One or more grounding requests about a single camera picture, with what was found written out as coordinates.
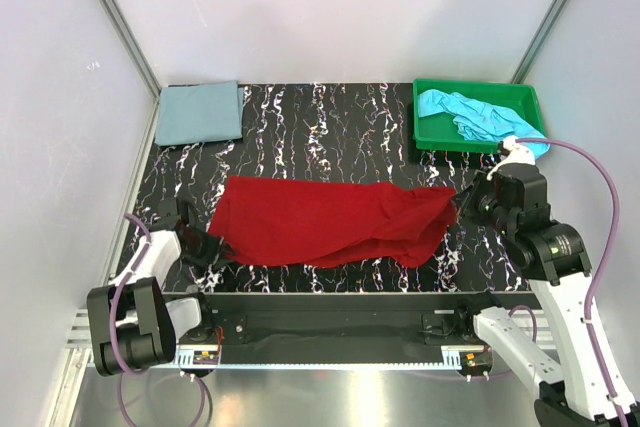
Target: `metal frame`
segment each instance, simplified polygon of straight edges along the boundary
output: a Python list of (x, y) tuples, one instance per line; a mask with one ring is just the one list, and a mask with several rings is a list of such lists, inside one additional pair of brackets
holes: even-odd
[(116, 32), (122, 41), (122, 45), (131, 56), (131, 60), (136, 66), (136, 69), (138, 69), (138, 73), (147, 86), (147, 89), (149, 89), (153, 98), (157, 99), (162, 87), (158, 82), (158, 79), (156, 79), (156, 76), (147, 62), (144, 53), (140, 49), (129, 24), (118, 6), (118, 3), (116, 0), (100, 0), (100, 3), (104, 7), (113, 27), (116, 29)]
[(542, 22), (540, 23), (538, 30), (534, 34), (533, 39), (531, 39), (529, 47), (527, 47), (527, 50), (525, 51), (525, 54), (522, 57), (518, 68), (513, 74), (513, 78), (511, 79), (512, 84), (521, 84), (524, 82), (527, 74), (533, 66), (533, 63), (538, 57), (538, 54), (547, 41), (551, 30), (558, 22), (558, 19), (560, 18), (560, 15), (564, 11), (568, 2), (569, 0), (553, 0), (551, 2), (547, 13), (542, 19)]

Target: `red cloth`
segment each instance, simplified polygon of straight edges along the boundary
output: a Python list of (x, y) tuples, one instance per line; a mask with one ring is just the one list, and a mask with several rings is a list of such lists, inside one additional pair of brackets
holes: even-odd
[(450, 187), (404, 190), (389, 182), (346, 184), (232, 176), (209, 233), (243, 264), (335, 267), (390, 256), (424, 264), (454, 223)]

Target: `white panel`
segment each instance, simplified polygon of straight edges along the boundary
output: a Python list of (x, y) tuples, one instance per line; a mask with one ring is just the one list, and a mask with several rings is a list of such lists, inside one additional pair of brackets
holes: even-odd
[(508, 81), (551, 0), (118, 0), (167, 84)]
[(2, 425), (37, 425), (152, 100), (98, 0), (0, 0)]
[[(598, 306), (620, 370), (640, 398), (640, 0), (571, 0), (527, 79), (540, 97), (553, 137), (595, 154), (618, 185), (618, 242)], [(553, 147), (540, 162), (557, 219), (573, 224), (598, 263), (611, 200), (597, 171)]]

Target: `green plastic bin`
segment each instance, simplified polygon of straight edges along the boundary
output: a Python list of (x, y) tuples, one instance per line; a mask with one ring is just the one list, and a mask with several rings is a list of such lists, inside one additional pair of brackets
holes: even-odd
[(466, 140), (458, 133), (453, 115), (443, 112), (428, 117), (418, 117), (418, 96), (429, 89), (451, 94), (459, 92), (470, 99), (482, 100), (493, 105), (509, 107), (529, 122), (543, 135), (547, 135), (535, 89), (524, 84), (497, 84), (464, 80), (416, 79), (413, 82), (413, 116), (416, 146), (420, 150), (448, 150), (497, 154), (495, 142)]

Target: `light blue towel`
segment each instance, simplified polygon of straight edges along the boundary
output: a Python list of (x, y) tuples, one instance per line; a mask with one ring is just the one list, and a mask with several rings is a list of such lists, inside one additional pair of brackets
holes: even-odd
[[(500, 142), (509, 135), (545, 138), (515, 111), (507, 107), (467, 99), (458, 92), (445, 94), (431, 89), (419, 95), (418, 115), (420, 117), (441, 112), (448, 112), (455, 116), (453, 122), (458, 126), (458, 133), (467, 140)], [(549, 150), (549, 144), (529, 143), (527, 146), (536, 158)]]
[(242, 138), (243, 95), (237, 82), (165, 87), (160, 92), (156, 144)]

